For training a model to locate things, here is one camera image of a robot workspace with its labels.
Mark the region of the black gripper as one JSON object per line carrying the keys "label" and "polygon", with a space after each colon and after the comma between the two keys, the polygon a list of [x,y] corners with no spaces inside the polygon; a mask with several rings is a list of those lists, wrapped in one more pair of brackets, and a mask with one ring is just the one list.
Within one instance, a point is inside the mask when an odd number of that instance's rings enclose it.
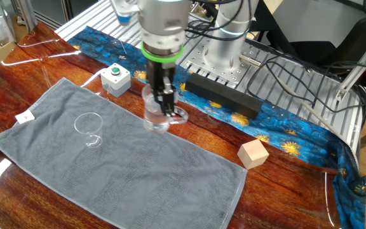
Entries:
{"label": "black gripper", "polygon": [[151,86],[152,93],[157,95],[157,103],[161,107],[162,113],[171,117],[175,114],[175,93],[176,89],[172,86],[175,76],[175,63],[164,64],[153,60],[147,61],[146,80]]}

